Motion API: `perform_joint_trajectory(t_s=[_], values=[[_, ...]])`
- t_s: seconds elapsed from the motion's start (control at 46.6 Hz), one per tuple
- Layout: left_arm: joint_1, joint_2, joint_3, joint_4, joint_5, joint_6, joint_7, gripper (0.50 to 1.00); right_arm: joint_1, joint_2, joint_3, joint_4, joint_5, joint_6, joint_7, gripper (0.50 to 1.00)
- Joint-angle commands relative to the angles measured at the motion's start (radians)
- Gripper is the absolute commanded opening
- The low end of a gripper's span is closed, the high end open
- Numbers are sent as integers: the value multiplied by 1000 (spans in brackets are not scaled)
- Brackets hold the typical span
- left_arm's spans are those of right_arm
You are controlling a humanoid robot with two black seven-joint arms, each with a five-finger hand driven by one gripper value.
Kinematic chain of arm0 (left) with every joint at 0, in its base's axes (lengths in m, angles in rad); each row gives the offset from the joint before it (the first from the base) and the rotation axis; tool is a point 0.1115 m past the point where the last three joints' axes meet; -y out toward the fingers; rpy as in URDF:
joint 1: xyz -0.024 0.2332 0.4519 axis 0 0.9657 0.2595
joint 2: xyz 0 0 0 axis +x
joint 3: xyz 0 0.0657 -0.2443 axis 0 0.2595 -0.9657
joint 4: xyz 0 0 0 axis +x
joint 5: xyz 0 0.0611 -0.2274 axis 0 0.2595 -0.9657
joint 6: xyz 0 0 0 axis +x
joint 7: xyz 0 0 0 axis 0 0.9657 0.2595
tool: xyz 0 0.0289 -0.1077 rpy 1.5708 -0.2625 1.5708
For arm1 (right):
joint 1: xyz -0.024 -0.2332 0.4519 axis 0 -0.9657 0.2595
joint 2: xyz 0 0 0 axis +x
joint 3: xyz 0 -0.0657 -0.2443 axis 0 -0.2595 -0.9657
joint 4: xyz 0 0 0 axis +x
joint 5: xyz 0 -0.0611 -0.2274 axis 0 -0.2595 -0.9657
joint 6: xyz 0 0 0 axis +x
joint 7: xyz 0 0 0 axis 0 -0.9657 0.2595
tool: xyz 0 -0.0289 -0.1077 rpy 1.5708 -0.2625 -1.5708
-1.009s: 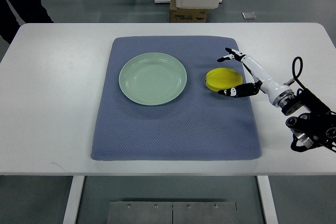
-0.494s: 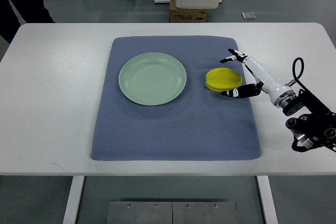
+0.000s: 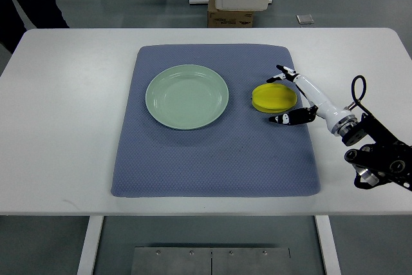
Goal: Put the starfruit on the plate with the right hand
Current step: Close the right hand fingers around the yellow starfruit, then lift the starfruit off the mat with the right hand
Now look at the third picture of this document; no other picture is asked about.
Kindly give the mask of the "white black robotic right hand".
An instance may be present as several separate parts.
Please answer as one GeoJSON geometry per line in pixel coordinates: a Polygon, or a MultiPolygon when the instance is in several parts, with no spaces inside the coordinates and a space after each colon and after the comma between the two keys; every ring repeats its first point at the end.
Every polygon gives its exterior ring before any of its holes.
{"type": "Polygon", "coordinates": [[[356,116],[348,109],[338,108],[335,104],[307,77],[286,66],[277,65],[280,74],[267,80],[268,83],[288,80],[293,82],[297,89],[309,102],[308,108],[291,110],[282,115],[270,117],[269,121],[287,126],[306,124],[316,117],[325,119],[328,131],[336,136],[345,136],[358,123],[356,116]]]}

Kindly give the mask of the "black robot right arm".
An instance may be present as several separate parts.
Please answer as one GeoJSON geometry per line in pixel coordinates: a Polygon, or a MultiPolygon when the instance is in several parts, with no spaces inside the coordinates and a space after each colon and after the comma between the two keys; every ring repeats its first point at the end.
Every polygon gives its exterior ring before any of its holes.
{"type": "Polygon", "coordinates": [[[368,190],[394,183],[410,191],[411,146],[399,140],[361,104],[365,94],[366,79],[358,75],[351,82],[353,102],[349,109],[359,107],[362,115],[360,122],[345,134],[342,141],[352,146],[368,135],[374,143],[365,144],[360,149],[349,149],[344,154],[345,161],[356,172],[354,186],[368,190]]]}

